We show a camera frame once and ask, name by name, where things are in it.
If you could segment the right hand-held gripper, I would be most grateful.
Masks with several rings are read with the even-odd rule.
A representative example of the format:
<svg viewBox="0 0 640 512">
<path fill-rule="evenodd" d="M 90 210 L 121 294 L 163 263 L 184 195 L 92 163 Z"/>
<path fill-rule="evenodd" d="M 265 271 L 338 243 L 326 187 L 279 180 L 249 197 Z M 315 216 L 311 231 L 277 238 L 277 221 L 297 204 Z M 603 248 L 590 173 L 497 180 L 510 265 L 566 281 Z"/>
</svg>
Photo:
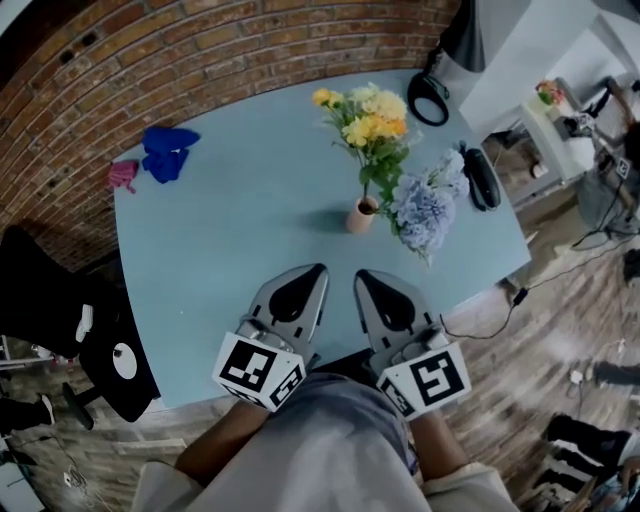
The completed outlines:
<svg viewBox="0 0 640 512">
<path fill-rule="evenodd" d="M 413 336 L 433 319 L 422 292 L 388 272 L 356 272 L 354 296 L 374 356 L 376 388 L 406 420 L 416 419 L 471 391 L 461 348 L 439 328 L 392 347 L 394 336 Z"/>
</svg>

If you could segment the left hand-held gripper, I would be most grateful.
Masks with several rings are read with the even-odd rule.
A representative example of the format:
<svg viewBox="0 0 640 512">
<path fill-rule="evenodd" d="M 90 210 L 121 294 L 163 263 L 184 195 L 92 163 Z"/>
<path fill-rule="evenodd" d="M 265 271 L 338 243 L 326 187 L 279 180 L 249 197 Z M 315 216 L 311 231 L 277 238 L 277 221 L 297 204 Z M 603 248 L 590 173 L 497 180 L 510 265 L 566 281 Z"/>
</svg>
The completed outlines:
<svg viewBox="0 0 640 512">
<path fill-rule="evenodd" d="M 225 334 L 212 379 L 236 398 L 277 411 L 307 376 L 328 289 L 324 264 L 298 266 L 266 282 L 249 310 L 254 318 Z"/>
</svg>

